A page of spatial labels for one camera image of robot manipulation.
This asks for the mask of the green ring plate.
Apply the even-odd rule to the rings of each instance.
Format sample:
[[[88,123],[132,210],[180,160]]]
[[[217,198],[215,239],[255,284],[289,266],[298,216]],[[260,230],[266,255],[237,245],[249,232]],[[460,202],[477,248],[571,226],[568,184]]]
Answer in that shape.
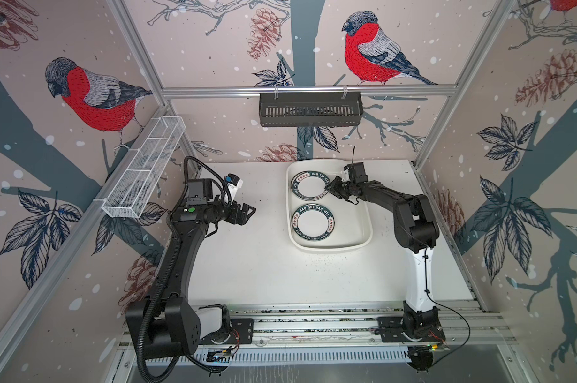
[[[297,198],[304,201],[317,201],[328,194],[327,186],[330,183],[331,180],[323,172],[303,171],[293,177],[289,187]]]
[[[299,238],[319,242],[333,233],[336,219],[332,212],[321,204],[304,204],[293,212],[290,224]]]

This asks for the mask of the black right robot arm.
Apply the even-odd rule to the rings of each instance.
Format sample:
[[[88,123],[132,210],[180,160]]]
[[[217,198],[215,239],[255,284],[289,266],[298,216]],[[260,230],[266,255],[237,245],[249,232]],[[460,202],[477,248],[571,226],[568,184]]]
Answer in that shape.
[[[429,335],[439,327],[438,307],[430,296],[430,258],[440,235],[429,199],[423,194],[395,191],[379,181],[356,183],[339,176],[325,190],[347,202],[354,198],[392,213],[396,242],[410,259],[411,277],[403,301],[403,333],[410,340]]]

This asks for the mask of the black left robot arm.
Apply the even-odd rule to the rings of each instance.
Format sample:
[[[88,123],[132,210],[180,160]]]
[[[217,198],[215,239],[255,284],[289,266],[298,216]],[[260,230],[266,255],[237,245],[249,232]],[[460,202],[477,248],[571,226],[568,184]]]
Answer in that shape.
[[[180,206],[170,212],[170,247],[149,293],[132,303],[126,322],[136,353],[143,360],[193,356],[203,339],[216,342],[232,338],[229,310],[224,304],[194,308],[189,284],[194,263],[209,227],[227,222],[243,226],[255,214],[248,204],[221,201]]]

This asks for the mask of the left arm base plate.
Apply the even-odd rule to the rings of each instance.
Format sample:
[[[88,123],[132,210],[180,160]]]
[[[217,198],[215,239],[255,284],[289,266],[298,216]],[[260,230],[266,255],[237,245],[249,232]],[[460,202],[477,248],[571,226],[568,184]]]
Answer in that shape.
[[[228,333],[207,335],[202,338],[200,344],[203,346],[251,345],[253,343],[253,333],[253,319],[232,319],[231,330]]]

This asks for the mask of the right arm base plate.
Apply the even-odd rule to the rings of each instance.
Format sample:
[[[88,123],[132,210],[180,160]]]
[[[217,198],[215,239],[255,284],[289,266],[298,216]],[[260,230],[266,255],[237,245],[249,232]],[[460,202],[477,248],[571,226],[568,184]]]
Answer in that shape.
[[[417,323],[414,319],[404,317],[379,317],[377,318],[378,334],[382,342],[426,342],[441,343],[446,341],[441,322],[425,321]]]

